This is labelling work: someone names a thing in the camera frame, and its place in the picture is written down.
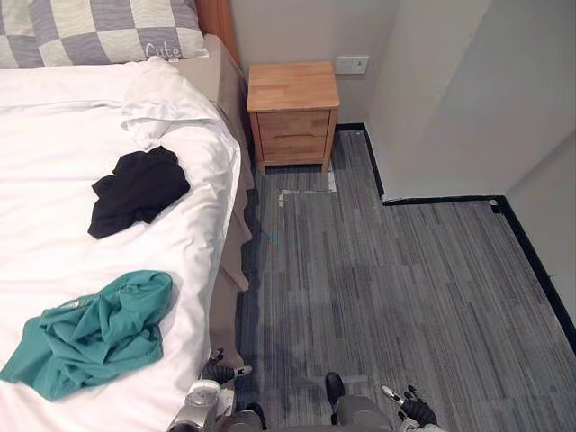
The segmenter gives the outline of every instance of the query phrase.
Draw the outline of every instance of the checkered pillowcase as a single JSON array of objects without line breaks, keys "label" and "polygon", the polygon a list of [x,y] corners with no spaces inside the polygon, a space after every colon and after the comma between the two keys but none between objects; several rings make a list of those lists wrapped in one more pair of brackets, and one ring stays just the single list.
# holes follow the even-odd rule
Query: checkered pillowcase
[{"label": "checkered pillowcase", "polygon": [[42,66],[27,0],[0,0],[0,69]]},{"label": "checkered pillowcase", "polygon": [[31,20],[45,66],[208,57],[189,2],[34,0]]}]

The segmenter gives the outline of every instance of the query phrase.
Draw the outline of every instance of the electrical outlet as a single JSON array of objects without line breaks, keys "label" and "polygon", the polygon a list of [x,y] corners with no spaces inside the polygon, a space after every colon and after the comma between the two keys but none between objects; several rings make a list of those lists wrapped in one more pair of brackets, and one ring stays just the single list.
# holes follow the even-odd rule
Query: electrical outlet
[{"label": "electrical outlet", "polygon": [[338,75],[363,75],[368,69],[368,56],[338,57],[336,73]]}]

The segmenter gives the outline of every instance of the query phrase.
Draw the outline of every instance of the drawer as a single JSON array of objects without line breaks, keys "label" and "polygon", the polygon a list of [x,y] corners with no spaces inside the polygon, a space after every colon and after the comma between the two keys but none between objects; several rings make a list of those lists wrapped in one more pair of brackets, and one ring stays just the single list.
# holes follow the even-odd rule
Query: drawer
[{"label": "drawer", "polygon": [[319,163],[324,158],[326,137],[313,137],[311,135],[297,135],[291,137],[278,137],[262,139],[264,161],[283,162],[311,161]]},{"label": "drawer", "polygon": [[262,112],[258,115],[260,138],[291,135],[326,137],[330,111]]}]

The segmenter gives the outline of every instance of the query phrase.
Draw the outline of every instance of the floor trim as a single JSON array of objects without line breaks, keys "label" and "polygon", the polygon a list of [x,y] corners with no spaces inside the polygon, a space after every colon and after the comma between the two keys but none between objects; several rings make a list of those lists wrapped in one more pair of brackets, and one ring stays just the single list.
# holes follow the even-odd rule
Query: floor trim
[{"label": "floor trim", "polygon": [[512,210],[512,207],[510,206],[508,199],[506,199],[504,195],[500,195],[496,198],[496,202],[498,203],[498,206],[502,211],[502,214],[506,217],[506,220],[508,221],[508,224],[512,228],[512,231],[514,231],[514,235],[516,236],[518,243],[522,247],[524,255],[526,255],[526,258],[530,263],[530,266],[532,266],[532,270],[534,271],[536,278],[540,283],[540,286],[542,286],[544,294],[546,294],[546,298],[550,302],[550,305],[552,306],[552,309],[556,314],[556,317],[560,321],[562,330],[564,330],[564,333],[568,338],[568,343],[570,344],[572,351],[576,355],[576,327],[574,327],[574,323],[572,322],[570,315],[568,315],[568,311],[564,307],[564,303],[562,302],[560,295],[558,295],[556,288],[552,284],[548,272],[546,272],[546,269],[542,264],[542,261],[538,257],[536,250],[532,246],[532,243],[530,242],[528,235],[522,228],[520,221],[518,220],[516,214]]},{"label": "floor trim", "polygon": [[546,298],[550,302],[558,321],[560,321],[560,325],[562,326],[562,330],[564,330],[564,334],[568,338],[568,343],[570,344],[572,351],[576,355],[576,327],[574,327],[574,323],[568,315],[568,311],[564,307],[562,300],[560,299],[560,295],[556,291],[556,288],[552,284],[550,280],[550,276],[542,261],[538,257],[534,246],[530,242],[528,235],[522,228],[520,221],[516,217],[516,214],[512,210],[510,203],[506,199],[504,195],[466,195],[466,196],[442,196],[442,197],[431,197],[431,198],[407,198],[407,199],[400,199],[396,201],[388,201],[385,202],[385,206],[394,206],[394,205],[418,205],[418,204],[434,204],[434,203],[459,203],[464,201],[489,201],[494,200],[499,208],[499,211],[504,215],[508,225],[512,228],[516,239],[528,260],[528,263],[532,267],[532,271],[534,271]]},{"label": "floor trim", "polygon": [[464,201],[489,201],[498,200],[500,195],[459,195],[459,196],[433,196],[428,198],[400,198],[384,202],[384,206],[412,205],[412,204],[438,204],[438,203],[461,203]]},{"label": "floor trim", "polygon": [[376,165],[376,157],[374,156],[374,149],[372,148],[372,142],[370,141],[370,136],[368,135],[368,130],[364,123],[342,123],[336,125],[337,131],[363,131],[366,138],[366,143],[368,144],[368,154],[370,155],[370,164],[372,165],[372,171],[374,173],[374,181],[376,182],[376,189],[378,190],[378,196],[384,195],[384,187],[382,179],[380,178],[380,171],[378,171],[378,166]]}]

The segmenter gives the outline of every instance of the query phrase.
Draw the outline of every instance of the bedside table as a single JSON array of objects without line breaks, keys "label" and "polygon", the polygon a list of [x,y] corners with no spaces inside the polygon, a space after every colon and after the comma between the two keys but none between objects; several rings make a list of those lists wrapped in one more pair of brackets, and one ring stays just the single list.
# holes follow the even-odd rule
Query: bedside table
[{"label": "bedside table", "polygon": [[247,109],[260,172],[322,164],[326,173],[339,106],[329,61],[251,66]]}]

